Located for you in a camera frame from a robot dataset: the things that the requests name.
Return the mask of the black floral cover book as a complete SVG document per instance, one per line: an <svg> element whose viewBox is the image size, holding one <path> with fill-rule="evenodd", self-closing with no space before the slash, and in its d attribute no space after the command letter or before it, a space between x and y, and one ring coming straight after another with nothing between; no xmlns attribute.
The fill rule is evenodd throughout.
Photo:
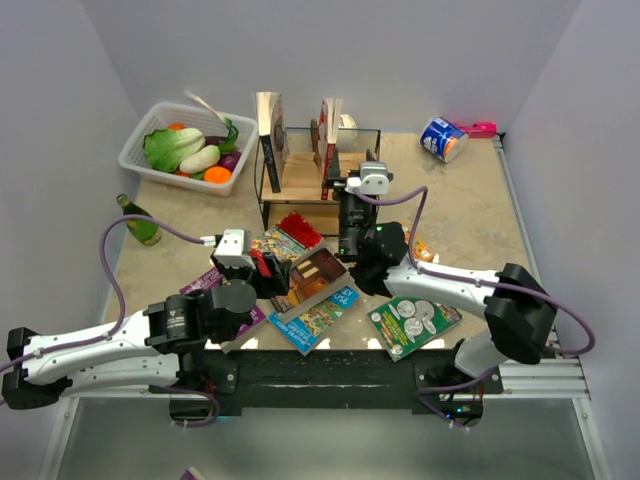
<svg viewBox="0 0 640 480"><path fill-rule="evenodd" d="M280 193L282 173L288 156L287 131L284 121L282 93L261 91L255 94L256 121L264 166L271 190Z"/></svg>

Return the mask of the dark brown cover book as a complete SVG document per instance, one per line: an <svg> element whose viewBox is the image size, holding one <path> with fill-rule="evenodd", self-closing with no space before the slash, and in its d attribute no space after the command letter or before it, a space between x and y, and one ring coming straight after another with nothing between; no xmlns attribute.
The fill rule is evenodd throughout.
<svg viewBox="0 0 640 480"><path fill-rule="evenodd" d="M278 320L288 323L352 283L349 272L326 247L299 258L290 272L289 291L270 300Z"/></svg>

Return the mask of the red back cover book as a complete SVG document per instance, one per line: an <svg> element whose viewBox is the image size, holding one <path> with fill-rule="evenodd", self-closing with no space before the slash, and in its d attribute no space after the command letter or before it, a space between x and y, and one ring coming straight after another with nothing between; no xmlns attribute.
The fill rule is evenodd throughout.
<svg viewBox="0 0 640 480"><path fill-rule="evenodd" d="M327 200L329 195L329 190L325 183L328 178L333 154L336 149L342 106L343 100L340 98L324 98L318 118L318 166L319 173L321 175L322 200Z"/></svg>

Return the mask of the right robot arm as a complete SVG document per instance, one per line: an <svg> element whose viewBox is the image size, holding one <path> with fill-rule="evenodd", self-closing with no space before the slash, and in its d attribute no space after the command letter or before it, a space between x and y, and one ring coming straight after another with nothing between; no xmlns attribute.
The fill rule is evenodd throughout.
<svg viewBox="0 0 640 480"><path fill-rule="evenodd" d="M543 287L518 264L481 271L416 259L415 232L377 220L380 198L392 179L371 153L347 175L337 154L327 163L323 185L339 203L337 256L348 264L358 288L370 296L429 300L486 321L486 330L456 347L445 369L446 382L456 392L469 392L481 375L507 360L539 363L557 314Z"/></svg>

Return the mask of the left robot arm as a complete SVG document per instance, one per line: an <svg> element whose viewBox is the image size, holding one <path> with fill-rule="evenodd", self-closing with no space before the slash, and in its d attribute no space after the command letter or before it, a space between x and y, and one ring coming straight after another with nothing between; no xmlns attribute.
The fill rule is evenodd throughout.
<svg viewBox="0 0 640 480"><path fill-rule="evenodd" d="M11 330L7 340L11 360L1 369L2 403L14 410L52 405L80 387L81 372L88 373L91 384L108 380L123 385L122 375L100 373L99 367L158 356L169 356L176 364L170 376L154 368L152 385L200 390L207 368L185 356L203 351L207 342L234 340L250 322L258 300L287 293L292 267L290 260L260 251L224 254L215 250L211 261L224 278L221 285L171 295L116 322L49 336L27 328Z"/></svg>

